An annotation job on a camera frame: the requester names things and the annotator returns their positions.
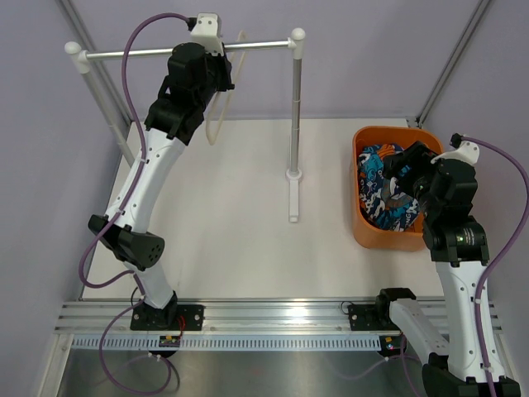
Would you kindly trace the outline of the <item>orange plastic basket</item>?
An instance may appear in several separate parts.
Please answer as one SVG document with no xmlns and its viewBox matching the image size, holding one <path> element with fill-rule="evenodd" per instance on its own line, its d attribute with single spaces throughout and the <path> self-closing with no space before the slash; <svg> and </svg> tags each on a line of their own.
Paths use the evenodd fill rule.
<svg viewBox="0 0 529 397">
<path fill-rule="evenodd" d="M 352 139 L 350 161 L 352 233 L 355 240 L 365 248 L 394 251 L 421 251 L 426 248 L 422 240 L 422 215 L 419 215 L 416 222 L 406 231 L 392 232 L 373 226 L 360 211 L 357 159 L 363 148 L 389 143 L 408 148 L 415 141 L 424 143 L 437 154 L 444 151 L 435 135 L 414 127 L 367 126 L 359 129 Z"/>
</svg>

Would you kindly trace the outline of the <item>silver white garment rack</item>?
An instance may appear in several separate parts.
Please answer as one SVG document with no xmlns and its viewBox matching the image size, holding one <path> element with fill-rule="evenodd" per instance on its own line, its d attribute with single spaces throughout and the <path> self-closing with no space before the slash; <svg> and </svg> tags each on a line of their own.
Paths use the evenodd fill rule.
<svg viewBox="0 0 529 397">
<path fill-rule="evenodd" d="M 232 66 L 227 55 L 236 50 L 286 48 L 293 53 L 292 122 L 286 178 L 289 182 L 288 220 L 297 222 L 299 219 L 302 171 L 298 149 L 305 31 L 296 28 L 284 41 L 227 45 L 222 41 L 219 22 L 212 15 L 203 14 L 187 19 L 186 23 L 191 40 L 165 52 L 169 57 L 168 72 L 146 119 L 141 121 L 135 108 L 129 108 L 139 133 L 140 149 L 137 155 L 128 149 L 123 151 L 131 171 L 119 197 L 101 216 L 97 234 L 111 226 L 145 232 L 166 177 L 196 130 L 203 127 L 208 143 L 216 143 L 219 131 L 211 129 L 210 113 L 219 95 L 235 88 L 241 70 Z"/>
</svg>

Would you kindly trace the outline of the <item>aluminium mounting rail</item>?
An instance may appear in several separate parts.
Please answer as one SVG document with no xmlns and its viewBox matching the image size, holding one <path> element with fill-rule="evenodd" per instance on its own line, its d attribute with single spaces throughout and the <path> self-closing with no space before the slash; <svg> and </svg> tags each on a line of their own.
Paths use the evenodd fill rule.
<svg viewBox="0 0 529 397">
<path fill-rule="evenodd" d="M 203 307 L 185 321 L 187 334 L 345 334 L 350 332 L 346 305 L 337 300 L 198 300 Z M 84 300 L 64 303 L 55 323 L 58 334 L 99 334 L 121 311 L 114 333 L 130 330 L 130 303 Z"/>
</svg>

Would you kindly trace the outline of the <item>colourful patterned shorts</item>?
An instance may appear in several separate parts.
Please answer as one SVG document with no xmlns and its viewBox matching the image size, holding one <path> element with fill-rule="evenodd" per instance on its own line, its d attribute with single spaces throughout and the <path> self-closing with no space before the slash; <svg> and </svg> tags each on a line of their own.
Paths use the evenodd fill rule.
<svg viewBox="0 0 529 397">
<path fill-rule="evenodd" d="M 383 176 L 384 158 L 402 151 L 395 143 L 365 146 L 357 158 L 360 211 L 380 230 L 405 232 L 419 215 L 418 201 Z"/>
</svg>

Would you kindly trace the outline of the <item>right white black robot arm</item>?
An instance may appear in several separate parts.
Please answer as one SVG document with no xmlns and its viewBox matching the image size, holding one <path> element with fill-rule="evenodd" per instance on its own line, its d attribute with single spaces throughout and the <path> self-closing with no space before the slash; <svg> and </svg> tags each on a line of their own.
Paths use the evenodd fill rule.
<svg viewBox="0 0 529 397">
<path fill-rule="evenodd" d="M 478 189 L 481 141 L 454 134 L 452 151 L 437 154 L 420 141 L 384 160 L 384 177 L 420 206 L 423 240 L 441 282 L 449 337 L 443 338 L 408 289 L 383 289 L 374 308 L 383 328 L 395 326 L 422 364 L 429 396 L 519 396 L 498 355 L 488 301 L 489 259 L 483 227 L 471 216 Z"/>
</svg>

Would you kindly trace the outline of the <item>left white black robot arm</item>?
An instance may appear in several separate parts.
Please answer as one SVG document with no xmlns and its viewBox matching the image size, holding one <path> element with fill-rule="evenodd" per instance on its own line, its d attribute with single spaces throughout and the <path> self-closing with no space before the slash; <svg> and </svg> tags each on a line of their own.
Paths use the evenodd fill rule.
<svg viewBox="0 0 529 397">
<path fill-rule="evenodd" d="M 179 307 L 160 259 L 165 242 L 148 228 L 155 203 L 176 160 L 203 124 L 216 93 L 234 89 L 231 62 L 197 43 L 172 50 L 168 73 L 141 126 L 141 148 L 120 193 L 104 215 L 93 215 L 89 229 L 126 267 L 140 292 L 132 310 L 135 331 L 181 330 L 199 313 Z"/>
</svg>

